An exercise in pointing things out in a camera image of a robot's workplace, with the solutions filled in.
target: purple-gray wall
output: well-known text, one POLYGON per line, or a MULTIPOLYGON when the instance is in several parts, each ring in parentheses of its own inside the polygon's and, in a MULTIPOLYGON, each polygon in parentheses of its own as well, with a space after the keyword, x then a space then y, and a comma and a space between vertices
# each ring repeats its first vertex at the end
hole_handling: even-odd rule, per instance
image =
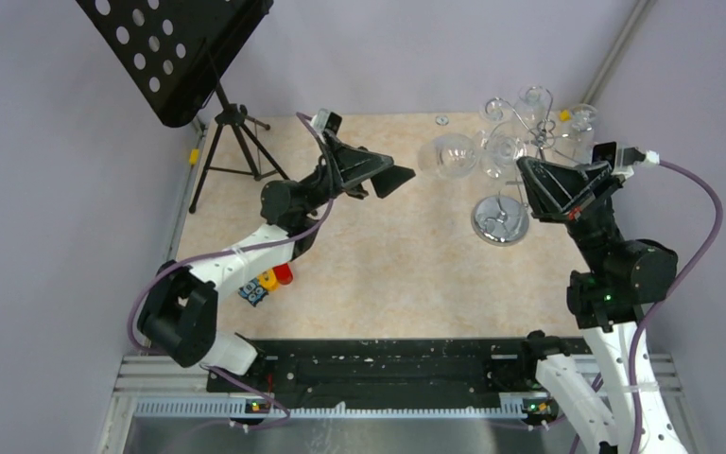
POLYGON ((0 453, 94 452, 195 143, 76 2, 0 0, 0 453))
MULTIPOLYGON (((710 446, 726 453, 726 2, 658 2, 597 107, 601 139, 655 149, 707 180, 725 224, 714 248, 649 330, 671 352, 710 446)), ((663 168, 642 169, 617 195, 626 236, 655 238, 682 263, 711 226, 711 202, 663 168)))
MULTIPOLYGON (((250 113, 470 112, 542 83, 577 101, 633 0, 275 1, 223 81, 250 113)), ((203 118, 219 109, 215 100, 203 118)))

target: beige tabletop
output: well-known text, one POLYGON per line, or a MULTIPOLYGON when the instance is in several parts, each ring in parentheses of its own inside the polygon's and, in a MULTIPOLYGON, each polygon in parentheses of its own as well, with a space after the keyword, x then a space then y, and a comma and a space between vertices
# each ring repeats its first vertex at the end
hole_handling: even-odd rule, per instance
MULTIPOLYGON (((339 137, 415 167, 417 150, 434 137, 484 127, 476 113, 446 116, 449 124, 439 126, 435 113, 346 115, 339 137)), ((272 128, 258 136, 289 176, 310 173, 320 152, 298 119, 263 120, 272 128)), ((214 166, 246 166, 229 130, 214 166)), ((532 220, 522 241, 493 246, 470 221, 475 204, 498 190, 493 182, 479 171, 451 182, 417 173, 385 199, 371 186, 363 201, 338 198, 313 248, 291 264, 294 282, 258 307, 230 297, 219 308, 219 329, 254 338, 515 337, 534 329, 577 335, 566 286, 571 270, 586 267, 565 228, 532 220)), ((264 184, 210 172, 179 257, 223 249, 259 227, 264 184)), ((516 187, 506 191, 517 196, 516 187)))

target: wine glass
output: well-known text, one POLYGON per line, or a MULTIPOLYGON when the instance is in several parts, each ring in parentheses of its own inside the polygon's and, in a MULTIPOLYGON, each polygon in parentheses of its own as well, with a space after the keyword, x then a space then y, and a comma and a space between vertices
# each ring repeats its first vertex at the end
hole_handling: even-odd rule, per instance
POLYGON ((516 176, 516 160, 527 154, 527 148, 521 138, 503 129, 494 128, 486 141, 480 152, 480 169, 491 178, 506 181, 516 176))
POLYGON ((519 90, 519 100, 516 101, 516 113, 521 122, 530 130, 540 127, 539 123, 549 114, 552 95, 541 85, 529 85, 519 90))
POLYGON ((513 107, 505 99, 495 96, 480 106, 480 118, 489 123, 497 124, 509 120, 513 116, 513 107))
POLYGON ((564 137, 575 144, 572 159, 581 164, 591 163, 597 111, 588 104, 578 104, 569 109, 569 113, 572 119, 569 121, 569 132, 564 137))
POLYGON ((477 164, 475 141, 459 133, 440 135, 419 148, 419 169, 444 180, 463 178, 477 164))

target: metal stand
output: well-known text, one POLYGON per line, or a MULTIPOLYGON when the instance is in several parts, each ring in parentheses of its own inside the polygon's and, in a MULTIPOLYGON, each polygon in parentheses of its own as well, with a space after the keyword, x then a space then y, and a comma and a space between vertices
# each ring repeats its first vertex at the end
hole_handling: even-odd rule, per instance
MULTIPOLYGON (((517 359, 515 345, 518 342, 516 340, 398 340, 398 343, 393 343, 393 340, 378 340, 377 343, 374 340, 363 341, 371 347, 382 348, 381 359, 390 361, 388 367, 381 368, 380 362, 377 360, 376 364, 379 367, 376 370, 380 371, 379 374, 381 376, 384 376, 384 373, 391 370, 392 379, 401 378, 405 383, 413 384, 429 384, 429 382, 418 379, 416 373, 421 371, 436 371, 435 365, 439 361, 444 361, 444 358, 450 353, 450 348, 458 348, 456 344, 459 342, 461 344, 467 344, 467 342, 471 344, 473 342, 485 345, 485 351, 488 352, 488 357, 490 358, 486 360, 495 367, 493 369, 494 372, 499 370, 496 367, 499 364, 510 364, 517 359), (425 348, 427 345, 435 342, 446 346, 446 354, 443 352, 443 347, 436 348, 434 352, 430 352, 429 348, 425 348), (403 348, 399 346, 402 343, 406 343, 408 348, 410 344, 414 344, 416 347, 422 349, 422 353, 428 354, 429 358, 422 358, 421 356, 414 358, 407 358, 405 356, 388 358, 388 354, 394 353, 388 350, 395 347, 403 348), (409 367, 398 369, 396 366, 399 362, 403 362, 409 367)), ((567 341, 575 345, 584 343, 582 340, 567 341)), ((266 347, 270 347, 270 344, 280 344, 284 349, 277 352, 279 354, 278 356, 271 357, 271 361, 278 363, 278 367, 274 371, 273 391, 276 393, 277 399, 291 400, 291 405, 288 405, 291 408, 291 418, 294 420, 294 426, 291 430, 294 430, 298 437, 303 437, 305 433, 312 433, 309 431, 309 426, 305 425, 307 424, 306 422, 300 425, 299 421, 321 420, 326 425, 327 420, 332 420, 334 424, 331 427, 323 427, 320 433, 337 432, 343 428, 353 430, 355 433, 362 428, 369 430, 371 433, 372 429, 366 425, 366 421, 374 419, 384 419, 390 423, 399 423, 404 420, 413 425, 417 425, 419 428, 427 428, 427 425, 432 424, 433 420, 442 420, 445 422, 446 430, 450 434, 455 435, 462 432, 465 436, 471 437, 473 432, 470 430, 467 431, 466 426, 460 423, 457 425, 453 424, 455 421, 460 421, 465 424, 465 421, 469 420, 486 432, 502 430, 498 432, 501 435, 498 438, 504 438, 504 443, 509 445, 511 440, 524 445, 539 444, 541 449, 534 450, 533 452, 550 452, 551 448, 550 450, 544 449, 544 445, 560 445, 552 444, 549 440, 545 442, 542 439, 542 437, 546 439, 546 437, 552 436, 545 429, 536 429, 528 432, 519 423, 519 420, 527 416, 526 408, 528 405, 549 399, 549 396, 544 390, 529 392, 494 390, 499 394, 500 405, 484 406, 479 400, 476 400, 478 393, 471 393, 468 391, 470 385, 463 384, 459 393, 453 394, 452 397, 466 398, 467 396, 471 396, 471 398, 475 399, 475 403, 471 406, 468 403, 462 403, 457 406, 442 405, 429 406, 429 408, 421 406, 395 409, 389 401, 385 401, 383 402, 384 405, 380 407, 362 410, 359 408, 359 399, 349 398, 350 395, 358 396, 361 392, 354 390, 354 387, 351 385, 352 381, 340 378, 355 378, 356 376, 365 378, 374 371, 375 368, 373 366, 369 367, 369 364, 373 363, 364 362, 363 364, 366 365, 364 366, 365 369, 357 369, 360 374, 345 375, 334 373, 335 375, 330 380, 320 379, 320 375, 315 375, 316 371, 311 371, 311 368, 318 368, 321 365, 335 364, 336 366, 343 367, 346 362, 349 362, 346 365, 351 365, 355 361, 355 351, 349 347, 353 344, 361 345, 360 340, 255 341, 255 343, 259 342, 267 343, 266 347), (326 352, 321 352, 319 363, 315 364, 313 362, 312 347, 317 345, 318 342, 323 342, 327 345, 324 347, 326 352), (295 356, 291 357, 290 354, 282 354, 285 351, 293 352, 295 356), (332 358, 331 356, 325 358, 325 354, 334 354, 336 356, 345 355, 345 357, 343 359, 338 356, 336 358, 332 358), (292 379, 287 378, 286 374, 288 372, 293 374, 292 379), (354 392, 351 394, 327 393, 332 391, 332 388, 337 388, 344 384, 347 384, 348 390, 354 392), (302 402, 294 402, 294 397, 301 398, 302 402), (348 421, 346 424, 349 426, 344 426, 343 428, 338 427, 338 425, 344 424, 344 420, 348 421), (513 425, 523 429, 503 429, 507 425, 513 425)), ((458 353, 462 354, 463 357, 468 355, 465 348, 462 352, 458 353)), ((364 361, 365 358, 367 357, 360 357, 359 361, 364 361)), ((573 352, 573 358, 577 364, 578 371, 587 380, 593 380, 597 372, 599 372, 594 357, 580 352, 573 352)), ((649 359, 650 365, 661 387, 661 393, 669 410, 669 415, 672 417, 672 425, 681 435, 682 441, 689 447, 689 452, 697 454, 707 452, 704 449, 704 443, 697 437, 699 435, 698 425, 693 419, 693 414, 686 403, 683 388, 674 364, 672 363, 671 356, 666 354, 651 354, 649 359)), ((479 381, 485 381, 487 378, 489 377, 484 375, 479 381)), ((263 392, 268 389, 267 383, 258 383, 247 376, 242 377, 242 379, 263 392)), ((133 440, 134 436, 132 435, 132 431, 130 431, 133 420, 136 423, 139 421, 180 421, 179 424, 183 427, 180 433, 184 431, 184 428, 189 427, 188 423, 182 422, 182 420, 223 420, 227 423, 225 427, 225 430, 228 432, 227 436, 251 436, 251 433, 250 435, 245 435, 243 430, 239 429, 239 426, 235 426, 232 429, 229 426, 230 420, 263 419, 268 414, 253 411, 248 405, 249 401, 253 400, 250 399, 248 393, 239 393, 237 390, 228 390, 227 393, 208 392, 207 388, 211 383, 215 385, 216 380, 210 377, 207 371, 200 369, 198 366, 183 369, 171 358, 166 357, 124 357, 118 372, 118 378, 113 387, 112 403, 103 428, 98 452, 121 454, 125 451, 125 446, 128 442, 131 444, 142 443, 142 440, 133 440)), ((443 387, 445 383, 445 380, 442 379, 436 385, 443 387)), ((402 386, 401 388, 406 390, 411 389, 410 386, 402 386)), ((368 397, 376 397, 378 394, 366 393, 368 397)), ((599 395, 605 396, 605 392, 603 391, 599 395)), ((271 416, 281 417, 282 414, 278 410, 274 410, 271 416)), ((553 430, 564 430, 565 435, 562 435, 562 437, 567 438, 567 442, 570 439, 568 438, 571 436, 570 429, 554 428, 553 430)), ((286 438, 283 442, 277 443, 290 443, 290 440, 290 438, 286 438)), ((182 443, 183 445, 193 445, 195 442, 193 438, 189 438, 182 440, 182 443)), ((409 435, 405 434, 402 437, 394 439, 394 443, 408 445, 411 441, 409 435)), ((158 450, 150 449, 149 451, 157 452, 158 450)), ((406 450, 405 452, 416 452, 416 450, 406 450)))
POLYGON ((287 174, 285 174, 283 168, 280 167, 279 164, 277 164, 277 161, 274 160, 270 153, 268 153, 266 147, 264 147, 263 144, 260 143, 257 137, 255 137, 254 133, 252 133, 249 127, 246 126, 246 122, 249 121, 263 128, 266 131, 269 131, 271 129, 271 125, 263 123, 257 118, 254 118, 253 116, 249 116, 247 114, 248 111, 246 110, 246 106, 231 104, 230 101, 227 99, 227 95, 224 93, 224 89, 221 87, 221 82, 219 82, 216 86, 216 96, 218 96, 218 101, 221 103, 221 108, 223 109, 223 112, 219 113, 216 116, 216 123, 218 124, 218 128, 216 129, 216 135, 213 137, 213 143, 210 145, 210 151, 207 152, 207 161, 205 161, 204 169, 201 171, 201 176, 199 177, 199 184, 197 184, 196 186, 196 193, 193 196, 193 201, 190 204, 190 208, 188 208, 188 212, 190 212, 191 214, 196 213, 196 205, 199 202, 201 189, 204 186, 204 181, 207 179, 207 172, 210 170, 236 173, 239 175, 250 175, 254 178, 256 182, 259 182, 266 177, 270 177, 275 173, 279 173, 284 180, 288 180, 288 176, 287 174), (218 146, 218 140, 221 138, 221 132, 224 131, 225 126, 229 126, 230 128, 232 128, 233 133, 235 134, 235 138, 238 141, 238 145, 243 152, 243 156, 246 158, 246 162, 249 165, 249 171, 212 166, 213 156, 216 154, 216 148, 218 146), (261 173, 260 169, 257 168, 257 165, 254 163, 254 159, 252 159, 251 157, 249 146, 246 144, 246 139, 244 138, 242 132, 244 132, 250 138, 254 145, 257 146, 257 149, 261 153, 263 153, 263 156, 266 156, 266 159, 274 167, 274 170, 271 170, 267 173, 261 173))

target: purple cable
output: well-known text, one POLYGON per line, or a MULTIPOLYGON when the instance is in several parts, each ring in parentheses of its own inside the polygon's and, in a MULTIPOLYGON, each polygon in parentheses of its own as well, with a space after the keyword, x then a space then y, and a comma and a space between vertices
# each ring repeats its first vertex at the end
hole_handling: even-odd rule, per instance
MULTIPOLYGON (((240 248, 240 251, 242 253, 247 253, 250 251, 258 251, 258 250, 266 249, 266 248, 275 248, 277 246, 282 246, 284 244, 292 243, 294 241, 299 241, 300 239, 302 239, 306 236, 313 235, 313 233, 315 233, 319 229, 319 227, 321 227, 321 225, 324 223, 324 221, 327 220, 327 217, 329 216, 330 211, 332 211, 332 209, 333 209, 333 200, 330 199, 330 201, 327 203, 327 209, 324 211, 324 214, 321 215, 321 218, 319 219, 319 221, 316 222, 316 224, 313 225, 312 227, 310 227, 309 229, 305 230, 304 232, 302 232, 296 236, 292 236, 288 239, 281 239, 278 241, 270 241, 268 243, 253 244, 251 246, 246 246, 244 248, 240 248)), ((156 286, 160 281, 165 279, 165 277, 168 274, 184 267, 185 265, 188 265, 193 262, 199 262, 201 260, 209 260, 211 258, 226 257, 226 256, 233 255, 233 254, 235 254, 234 250, 227 250, 227 251, 218 251, 216 253, 203 253, 200 255, 194 255, 193 257, 185 258, 177 263, 174 263, 170 267, 160 271, 160 273, 157 274, 154 277, 154 279, 151 280, 151 282, 149 282, 148 284, 146 284, 145 287, 143 287, 143 290, 141 290, 140 294, 137 296, 137 298, 135 298, 135 301, 132 303, 132 309, 130 310, 130 316, 127 318, 127 335, 130 337, 130 342, 132 343, 132 346, 144 353, 159 353, 157 350, 154 350, 153 348, 145 347, 143 344, 141 344, 135 338, 134 329, 133 329, 135 318, 137 318, 138 309, 140 308, 140 304, 143 302, 144 298, 146 298, 146 296, 148 295, 148 293, 151 291, 151 289, 154 286, 156 286)))
MULTIPOLYGON (((708 183, 705 182, 702 178, 692 173, 690 170, 686 170, 685 168, 678 166, 676 164, 672 164, 668 161, 661 161, 661 167, 668 168, 670 170, 674 170, 684 177, 688 178, 689 180, 693 181, 694 183, 697 183, 711 198, 711 201, 714 203, 714 225, 711 227, 711 232, 708 234, 708 237, 705 238, 705 240, 700 245, 700 248, 697 249, 697 251, 694 253, 694 256, 691 257, 691 259, 686 263, 686 265, 683 267, 681 272, 678 273, 678 276, 675 277, 675 281, 672 283, 672 286, 669 287, 669 290, 666 292, 666 298, 672 294, 673 291, 675 291, 675 288, 677 288, 681 282, 683 282, 683 279, 688 275, 689 272, 691 272, 695 266, 697 266, 697 262, 700 261, 700 259, 705 255, 706 251, 708 251, 708 248, 711 247, 712 244, 714 244, 714 240, 717 239, 717 235, 719 235, 719 229, 722 227, 722 219, 725 216, 724 209, 722 208, 722 201, 719 199, 719 195, 717 194, 717 191, 714 190, 713 187, 711 187, 708 183)), ((636 352, 638 352, 639 342, 641 341, 641 335, 644 333, 644 330, 647 329, 647 326, 649 325, 649 321, 652 319, 652 317, 658 313, 659 310, 661 310, 661 306, 664 305, 664 302, 666 302, 666 299, 663 301, 654 304, 647 315, 639 322, 638 327, 636 328, 636 332, 633 335, 633 339, 631 341, 631 350, 630 350, 630 363, 628 366, 628 379, 630 382, 631 387, 638 386, 638 377, 636 376, 636 352)), ((635 421, 633 424, 633 442, 631 444, 631 454, 638 453, 639 446, 641 444, 641 429, 642 429, 642 410, 641 410, 641 397, 639 396, 638 391, 632 392, 633 396, 633 412, 635 413, 635 421)))
MULTIPOLYGON (((247 426, 247 429, 249 431, 264 430, 267 428, 277 428, 279 426, 287 424, 288 420, 290 420, 290 410, 287 409, 283 404, 281 404, 277 399, 271 397, 270 395, 268 395, 266 393, 261 393, 261 392, 255 390, 253 387, 251 387, 251 386, 245 384, 244 382, 238 380, 237 378, 231 376, 229 373, 227 373, 227 371, 225 371, 221 368, 209 367, 209 368, 207 368, 207 370, 212 372, 213 374, 216 374, 216 375, 220 376, 221 378, 229 381, 234 386, 246 391, 247 393, 254 393, 254 394, 259 395, 262 399, 264 399, 266 402, 268 402, 272 407, 276 407, 277 409, 280 409, 285 413, 285 417, 271 421, 270 423, 263 423, 258 426, 247 426)), ((226 426, 228 424, 229 423, 227 423, 227 421, 224 421, 223 419, 213 419, 210 421, 205 421, 197 426, 194 426, 194 427, 188 429, 181 435, 179 435, 176 438, 174 438, 173 440, 171 440, 171 442, 168 445, 166 445, 162 451, 160 451, 160 454, 165 454, 166 452, 170 451, 174 446, 180 444, 182 441, 184 441, 185 439, 187 439, 194 433, 196 433, 204 428, 208 428, 210 426, 218 426, 218 425, 226 426)), ((231 427, 243 428, 244 425, 233 424, 231 427)))
POLYGON ((302 122, 304 127, 307 128, 307 130, 310 131, 311 134, 313 134, 313 137, 315 137, 317 140, 321 140, 319 138, 319 133, 313 129, 313 125, 311 124, 313 118, 311 118, 310 115, 308 115, 307 113, 296 112, 296 117, 299 118, 299 121, 302 122))

